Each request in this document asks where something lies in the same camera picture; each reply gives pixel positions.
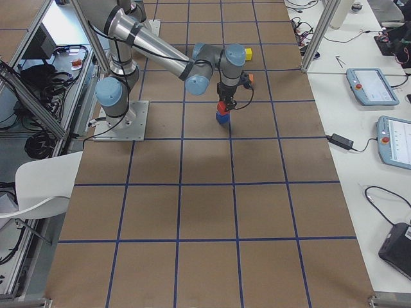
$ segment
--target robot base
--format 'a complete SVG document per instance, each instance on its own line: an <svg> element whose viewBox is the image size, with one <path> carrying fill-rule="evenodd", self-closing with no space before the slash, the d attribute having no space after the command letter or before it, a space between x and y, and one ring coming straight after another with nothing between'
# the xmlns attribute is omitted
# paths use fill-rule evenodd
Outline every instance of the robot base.
<svg viewBox="0 0 411 308"><path fill-rule="evenodd" d="M144 134L146 132L146 122L148 113L148 101L130 101L130 107L136 114L137 117L133 122L126 128L113 128L107 133L96 136L93 138L94 141L143 141ZM105 112L103 109L100 110L99 117L105 117ZM95 135L103 133L110 129L110 126L106 121L101 121L97 123Z"/></svg>

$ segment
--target robotic arm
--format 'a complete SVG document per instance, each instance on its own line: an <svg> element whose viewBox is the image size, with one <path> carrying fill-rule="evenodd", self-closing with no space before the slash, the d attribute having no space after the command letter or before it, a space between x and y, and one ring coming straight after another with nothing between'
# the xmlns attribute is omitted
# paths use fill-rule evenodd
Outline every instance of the robotic arm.
<svg viewBox="0 0 411 308"><path fill-rule="evenodd" d="M217 68L220 73L217 120L220 123L228 121L229 111L236 106L233 97L240 80L241 84L249 82L243 73L243 46L233 44L223 49L198 43L194 47L193 57L189 58L144 26L146 14L142 0L78 2L89 24L110 39L112 77L97 84L96 95L107 117L113 122L127 113L127 101L123 93L128 94L139 78L138 66L132 60L132 48L184 81L186 90L194 95L206 91Z"/></svg>

